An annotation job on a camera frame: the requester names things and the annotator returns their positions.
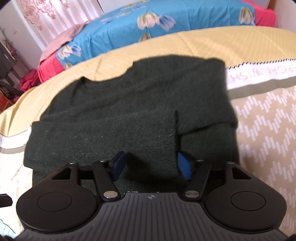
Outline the dark green knit sweater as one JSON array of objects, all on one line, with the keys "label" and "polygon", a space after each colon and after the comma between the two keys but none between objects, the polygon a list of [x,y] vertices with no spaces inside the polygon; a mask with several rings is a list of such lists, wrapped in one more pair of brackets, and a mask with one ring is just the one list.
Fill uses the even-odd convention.
[{"label": "dark green knit sweater", "polygon": [[24,165],[37,184],[69,162],[86,166],[123,151],[119,192],[172,192],[184,184],[178,152],[238,161],[237,126],[223,61],[147,58],[117,78],[82,77],[61,90],[32,123]]}]

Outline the red clothes pile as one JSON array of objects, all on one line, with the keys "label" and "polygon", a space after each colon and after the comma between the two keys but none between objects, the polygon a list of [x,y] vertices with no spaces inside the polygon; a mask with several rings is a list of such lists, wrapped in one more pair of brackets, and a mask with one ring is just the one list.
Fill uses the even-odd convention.
[{"label": "red clothes pile", "polygon": [[24,77],[20,79],[20,84],[17,90],[14,90],[16,97],[20,97],[29,89],[40,85],[39,75],[36,69],[31,69]]}]

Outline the yellow patterned bed cover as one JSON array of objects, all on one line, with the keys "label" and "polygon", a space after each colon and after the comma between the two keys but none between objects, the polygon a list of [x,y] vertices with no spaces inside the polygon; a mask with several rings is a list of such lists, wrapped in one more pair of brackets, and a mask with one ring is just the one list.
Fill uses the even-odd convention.
[{"label": "yellow patterned bed cover", "polygon": [[280,228],[295,233],[295,33],[278,28],[218,27],[165,35],[101,54],[30,89],[1,114],[1,193],[17,201],[31,188],[32,170],[23,165],[31,124],[60,90],[82,76],[111,79],[134,61],[169,54],[225,62],[239,119],[240,162],[285,198]]}]

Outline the pink cloth on quilt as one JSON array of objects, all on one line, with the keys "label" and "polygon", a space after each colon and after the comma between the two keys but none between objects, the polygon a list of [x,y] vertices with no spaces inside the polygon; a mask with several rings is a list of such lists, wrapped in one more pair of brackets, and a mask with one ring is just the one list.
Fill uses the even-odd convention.
[{"label": "pink cloth on quilt", "polygon": [[60,47],[64,44],[73,40],[75,36],[77,36],[85,25],[89,22],[85,22],[82,24],[76,24],[73,27],[65,30],[64,32],[60,33],[54,40],[52,40],[46,48],[43,50],[39,63],[49,58],[53,53],[55,53]]}]

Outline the pink floral curtain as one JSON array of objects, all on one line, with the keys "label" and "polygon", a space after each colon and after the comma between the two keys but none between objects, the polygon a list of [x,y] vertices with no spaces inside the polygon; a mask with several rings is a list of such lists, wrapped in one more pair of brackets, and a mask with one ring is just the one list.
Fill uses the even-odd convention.
[{"label": "pink floral curtain", "polygon": [[104,15],[99,2],[92,0],[22,0],[17,4],[44,46],[74,25]]}]

